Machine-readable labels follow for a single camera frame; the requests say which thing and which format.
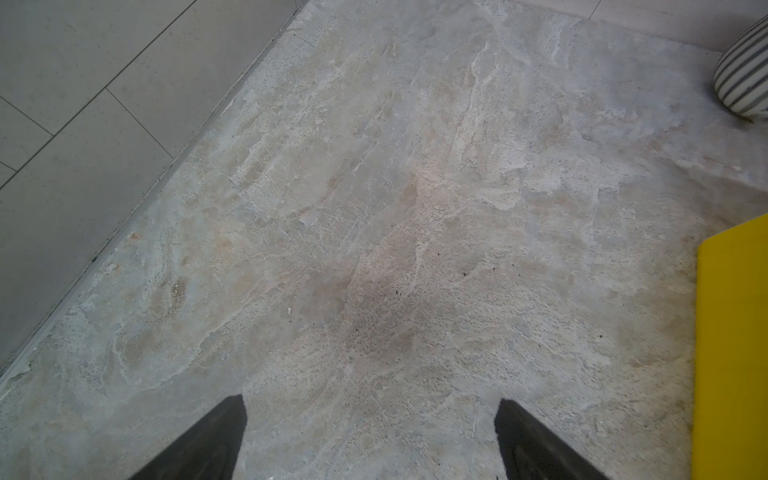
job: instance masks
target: striped vase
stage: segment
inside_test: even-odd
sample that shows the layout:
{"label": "striped vase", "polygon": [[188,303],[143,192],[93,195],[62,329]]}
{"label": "striped vase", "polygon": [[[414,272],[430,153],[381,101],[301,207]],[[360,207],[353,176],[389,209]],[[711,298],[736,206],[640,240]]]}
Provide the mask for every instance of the striped vase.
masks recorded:
{"label": "striped vase", "polygon": [[768,118],[768,16],[744,32],[717,62],[715,92],[741,117]]}

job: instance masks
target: yellow object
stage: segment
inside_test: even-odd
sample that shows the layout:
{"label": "yellow object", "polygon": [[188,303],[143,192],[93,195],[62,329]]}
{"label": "yellow object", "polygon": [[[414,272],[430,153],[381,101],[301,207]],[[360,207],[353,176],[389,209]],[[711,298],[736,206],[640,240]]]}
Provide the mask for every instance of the yellow object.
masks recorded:
{"label": "yellow object", "polygon": [[699,246],[693,480],[768,479],[768,214]]}

